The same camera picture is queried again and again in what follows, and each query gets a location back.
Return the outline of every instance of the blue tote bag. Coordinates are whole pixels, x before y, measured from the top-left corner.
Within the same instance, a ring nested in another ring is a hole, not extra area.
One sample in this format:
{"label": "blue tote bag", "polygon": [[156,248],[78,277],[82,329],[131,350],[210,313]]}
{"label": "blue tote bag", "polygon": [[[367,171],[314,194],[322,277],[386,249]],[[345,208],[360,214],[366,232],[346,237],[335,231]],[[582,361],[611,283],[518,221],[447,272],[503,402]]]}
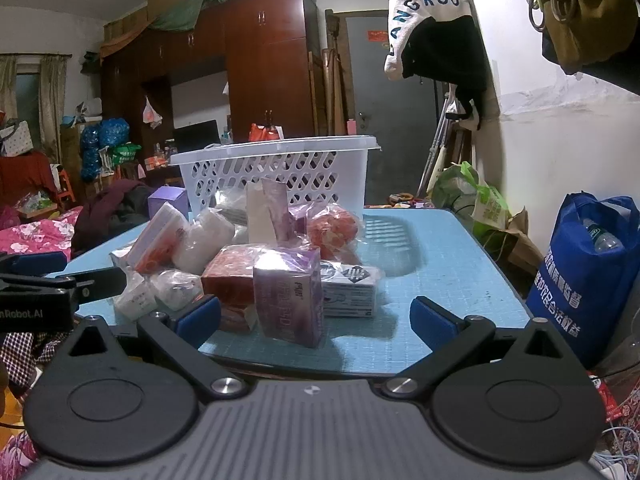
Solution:
{"label": "blue tote bag", "polygon": [[[584,219],[612,233],[623,247],[597,253]],[[531,313],[549,319],[587,368],[602,357],[638,274],[639,219],[628,196],[600,202],[584,192],[567,195],[527,298]]]}

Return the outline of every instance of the gray door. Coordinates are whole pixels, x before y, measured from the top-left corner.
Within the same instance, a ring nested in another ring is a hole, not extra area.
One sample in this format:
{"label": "gray door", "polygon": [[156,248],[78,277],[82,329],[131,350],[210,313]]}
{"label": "gray door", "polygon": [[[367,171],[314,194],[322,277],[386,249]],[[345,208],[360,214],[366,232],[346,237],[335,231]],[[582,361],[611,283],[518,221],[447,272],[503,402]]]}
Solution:
{"label": "gray door", "polygon": [[415,193],[437,123],[433,81],[412,76],[389,81],[380,41],[386,18],[347,18],[358,133],[375,136],[382,152],[369,152],[365,204],[386,204],[393,193]]}

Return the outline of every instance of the blue gripper pad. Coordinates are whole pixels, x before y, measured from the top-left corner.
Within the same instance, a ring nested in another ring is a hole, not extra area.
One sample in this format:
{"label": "blue gripper pad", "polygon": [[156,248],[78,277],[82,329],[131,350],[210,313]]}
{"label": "blue gripper pad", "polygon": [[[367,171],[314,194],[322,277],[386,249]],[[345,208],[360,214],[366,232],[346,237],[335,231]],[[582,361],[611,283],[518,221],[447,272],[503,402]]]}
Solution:
{"label": "blue gripper pad", "polygon": [[52,253],[22,254],[11,265],[9,272],[21,276],[44,276],[61,272],[66,267],[66,256],[61,251]]}
{"label": "blue gripper pad", "polygon": [[465,321],[424,296],[411,302],[411,329],[435,352],[455,338],[465,327]]}
{"label": "blue gripper pad", "polygon": [[203,296],[172,316],[171,329],[194,348],[200,348],[219,328],[221,315],[218,298]]}

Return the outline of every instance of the light blue table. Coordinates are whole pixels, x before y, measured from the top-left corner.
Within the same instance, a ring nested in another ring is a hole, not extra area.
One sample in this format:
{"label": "light blue table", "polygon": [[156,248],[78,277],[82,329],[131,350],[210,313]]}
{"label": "light blue table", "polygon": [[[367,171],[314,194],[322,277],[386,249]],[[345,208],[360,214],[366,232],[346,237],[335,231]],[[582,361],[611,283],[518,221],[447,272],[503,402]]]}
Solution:
{"label": "light blue table", "polygon": [[[409,306],[427,296],[459,317],[481,314],[497,326],[520,328],[529,316],[494,263],[451,213],[443,210],[367,209],[363,262],[383,269],[380,307],[371,319],[327,318],[316,349],[250,335],[215,333],[200,350],[225,361],[343,374],[395,374],[431,350],[411,330]],[[71,261],[65,272],[111,265],[109,252],[138,236],[137,227]],[[117,319],[108,300],[84,304],[79,314]]]}

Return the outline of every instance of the purple box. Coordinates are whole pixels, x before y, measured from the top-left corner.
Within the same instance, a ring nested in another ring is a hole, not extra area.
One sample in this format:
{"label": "purple box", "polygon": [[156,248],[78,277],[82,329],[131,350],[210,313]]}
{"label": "purple box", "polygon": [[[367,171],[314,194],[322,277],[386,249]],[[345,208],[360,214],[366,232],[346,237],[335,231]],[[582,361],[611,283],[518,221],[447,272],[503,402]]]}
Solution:
{"label": "purple box", "polygon": [[183,187],[162,186],[148,199],[149,218],[153,218],[162,204],[168,202],[189,219],[189,197]]}
{"label": "purple box", "polygon": [[267,337],[315,348],[322,338],[320,249],[267,249],[254,265],[255,309]]}

